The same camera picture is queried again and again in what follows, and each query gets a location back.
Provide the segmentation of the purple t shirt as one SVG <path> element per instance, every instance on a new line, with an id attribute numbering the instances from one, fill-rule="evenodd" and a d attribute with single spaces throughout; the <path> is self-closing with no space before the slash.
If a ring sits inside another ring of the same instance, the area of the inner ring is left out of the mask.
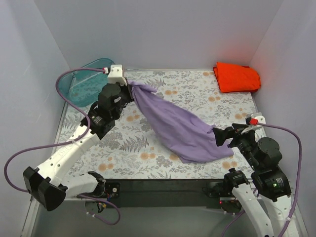
<path id="1" fill-rule="evenodd" d="M 132 96 L 159 141 L 179 157 L 182 163 L 207 163 L 234 154 L 228 147 L 218 147 L 214 125 L 156 95 L 149 85 L 129 80 Z"/>

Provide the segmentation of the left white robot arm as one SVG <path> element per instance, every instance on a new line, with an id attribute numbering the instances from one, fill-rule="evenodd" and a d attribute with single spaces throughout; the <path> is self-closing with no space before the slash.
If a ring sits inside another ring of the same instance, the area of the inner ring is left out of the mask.
<path id="1" fill-rule="evenodd" d="M 98 198 L 105 196 L 105 178 L 95 171 L 66 180 L 65 176 L 76 161 L 91 147 L 97 145 L 115 126 L 123 108 L 133 102 L 132 86 L 119 83 L 105 85 L 84 118 L 61 147 L 36 168 L 27 167 L 23 178 L 28 193 L 47 211 L 55 210 L 68 197 L 86 194 Z"/>

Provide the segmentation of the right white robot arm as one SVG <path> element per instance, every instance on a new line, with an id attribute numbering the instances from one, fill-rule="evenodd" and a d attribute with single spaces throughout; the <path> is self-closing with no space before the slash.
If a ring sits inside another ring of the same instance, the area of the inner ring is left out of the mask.
<path id="1" fill-rule="evenodd" d="M 278 163 L 282 159 L 279 144 L 272 138 L 255 140 L 255 131 L 234 123 L 225 129 L 213 129 L 217 146 L 227 139 L 229 148 L 238 148 L 253 169 L 251 181 L 240 170 L 230 169 L 223 189 L 240 202 L 259 237 L 295 237 L 296 227 L 288 231 L 291 218 L 291 188 Z"/>

